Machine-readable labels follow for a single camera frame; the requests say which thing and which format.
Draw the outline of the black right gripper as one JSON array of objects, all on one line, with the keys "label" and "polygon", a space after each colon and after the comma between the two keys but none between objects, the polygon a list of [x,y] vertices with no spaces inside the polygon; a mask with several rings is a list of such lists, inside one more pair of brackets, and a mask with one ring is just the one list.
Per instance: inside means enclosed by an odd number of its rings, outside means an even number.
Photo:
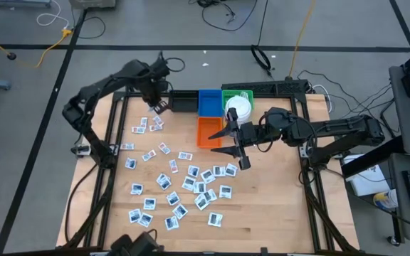
[{"label": "black right gripper", "polygon": [[246,170],[251,168],[249,157],[245,152],[247,146],[253,146],[258,143],[258,136],[256,134],[256,127],[252,122],[247,122],[238,125],[236,121],[238,115],[235,108],[231,108],[227,112],[228,123],[219,132],[211,135],[209,139],[217,139],[220,137],[231,136],[233,137],[234,145],[221,148],[213,148],[212,152],[228,154],[233,158],[238,158],[238,165],[240,170]]}]

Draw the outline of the black desk beam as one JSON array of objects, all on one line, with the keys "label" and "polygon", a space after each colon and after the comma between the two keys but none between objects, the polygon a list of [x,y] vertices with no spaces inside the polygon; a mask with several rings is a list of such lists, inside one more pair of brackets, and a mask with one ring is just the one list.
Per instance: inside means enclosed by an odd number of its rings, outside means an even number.
[{"label": "black desk beam", "polygon": [[359,174],[360,172],[375,166],[380,162],[386,161],[393,153],[404,153],[402,136],[397,136],[387,143],[371,150],[370,152],[344,164],[342,174],[345,178]]}]

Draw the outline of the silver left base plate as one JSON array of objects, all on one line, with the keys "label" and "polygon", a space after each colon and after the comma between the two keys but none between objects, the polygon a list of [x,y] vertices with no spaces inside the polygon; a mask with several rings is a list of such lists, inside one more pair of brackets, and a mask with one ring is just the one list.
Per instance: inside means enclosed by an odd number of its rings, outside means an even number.
[{"label": "silver left base plate", "polygon": [[87,144],[78,144],[73,146],[70,151],[78,158],[89,156],[91,153],[91,148]]}]

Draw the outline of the Lysol wipes canister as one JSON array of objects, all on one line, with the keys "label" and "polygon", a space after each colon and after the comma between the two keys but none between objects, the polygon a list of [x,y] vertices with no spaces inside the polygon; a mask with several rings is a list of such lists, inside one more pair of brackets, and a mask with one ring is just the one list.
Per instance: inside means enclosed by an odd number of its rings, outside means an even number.
[{"label": "Lysol wipes canister", "polygon": [[231,108],[236,109],[236,113],[238,115],[238,119],[236,121],[238,122],[238,125],[250,121],[253,108],[250,101],[245,97],[239,95],[231,97],[225,104],[224,113],[227,114]]}]

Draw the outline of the black plastic bin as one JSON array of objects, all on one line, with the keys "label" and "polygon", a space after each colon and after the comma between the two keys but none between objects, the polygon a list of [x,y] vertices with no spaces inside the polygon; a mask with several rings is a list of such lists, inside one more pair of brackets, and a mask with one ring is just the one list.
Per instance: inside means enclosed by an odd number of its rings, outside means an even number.
[{"label": "black plastic bin", "polygon": [[172,90],[169,92],[169,108],[173,112],[197,112],[198,90]]}]

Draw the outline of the green plastic basket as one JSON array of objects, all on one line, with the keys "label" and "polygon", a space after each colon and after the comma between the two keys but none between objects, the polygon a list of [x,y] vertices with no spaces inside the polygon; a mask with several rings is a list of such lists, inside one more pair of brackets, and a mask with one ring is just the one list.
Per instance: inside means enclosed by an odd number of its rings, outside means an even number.
[{"label": "green plastic basket", "polygon": [[240,96],[242,92],[247,92],[249,97],[246,98],[250,104],[251,108],[254,109],[254,102],[253,102],[253,91],[252,90],[222,90],[222,102],[223,108],[226,108],[226,103],[234,96]]}]

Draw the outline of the orange plastic basket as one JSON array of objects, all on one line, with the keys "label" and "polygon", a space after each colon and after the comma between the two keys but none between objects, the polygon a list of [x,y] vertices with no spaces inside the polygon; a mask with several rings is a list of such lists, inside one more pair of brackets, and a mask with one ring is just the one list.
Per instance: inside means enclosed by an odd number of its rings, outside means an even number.
[{"label": "orange plastic basket", "polygon": [[201,149],[221,147],[222,139],[209,139],[209,137],[222,129],[222,119],[220,117],[198,117],[196,145]]}]

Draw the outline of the blue plastic bin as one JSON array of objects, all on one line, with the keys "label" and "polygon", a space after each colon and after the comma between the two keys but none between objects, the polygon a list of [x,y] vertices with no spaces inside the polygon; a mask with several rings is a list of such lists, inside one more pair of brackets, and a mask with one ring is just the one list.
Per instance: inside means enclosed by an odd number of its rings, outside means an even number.
[{"label": "blue plastic bin", "polygon": [[198,114],[200,117],[221,117],[223,115],[222,90],[200,90]]}]

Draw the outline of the grey metal bar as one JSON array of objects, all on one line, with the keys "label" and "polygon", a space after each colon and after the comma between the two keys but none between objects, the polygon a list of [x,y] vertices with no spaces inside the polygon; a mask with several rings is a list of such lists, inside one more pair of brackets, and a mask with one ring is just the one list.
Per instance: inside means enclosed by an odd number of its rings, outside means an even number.
[{"label": "grey metal bar", "polygon": [[50,8],[52,0],[0,0],[0,7],[46,7]]}]

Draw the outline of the white box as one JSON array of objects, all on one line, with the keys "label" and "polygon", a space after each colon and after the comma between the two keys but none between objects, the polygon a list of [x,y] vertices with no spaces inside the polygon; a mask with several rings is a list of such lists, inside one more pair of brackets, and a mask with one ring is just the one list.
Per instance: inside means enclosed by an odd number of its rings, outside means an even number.
[{"label": "white box", "polygon": [[350,183],[356,196],[368,196],[390,189],[390,178],[386,178],[379,165],[360,171],[358,174],[345,179]]}]

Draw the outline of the yellow blue wipes bottle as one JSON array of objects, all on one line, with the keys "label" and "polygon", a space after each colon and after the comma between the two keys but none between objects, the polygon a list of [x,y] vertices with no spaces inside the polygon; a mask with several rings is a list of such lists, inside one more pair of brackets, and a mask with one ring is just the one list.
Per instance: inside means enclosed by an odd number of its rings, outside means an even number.
[{"label": "yellow blue wipes bottle", "polygon": [[381,209],[395,209],[399,206],[396,189],[374,194],[373,203]]}]

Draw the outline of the grey equipment box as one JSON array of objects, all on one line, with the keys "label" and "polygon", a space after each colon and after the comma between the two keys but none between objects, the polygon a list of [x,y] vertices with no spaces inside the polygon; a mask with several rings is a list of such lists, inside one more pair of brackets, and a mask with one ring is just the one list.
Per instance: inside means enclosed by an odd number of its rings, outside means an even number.
[{"label": "grey equipment box", "polygon": [[70,5],[74,9],[89,9],[89,8],[114,8],[117,0],[69,0]]}]

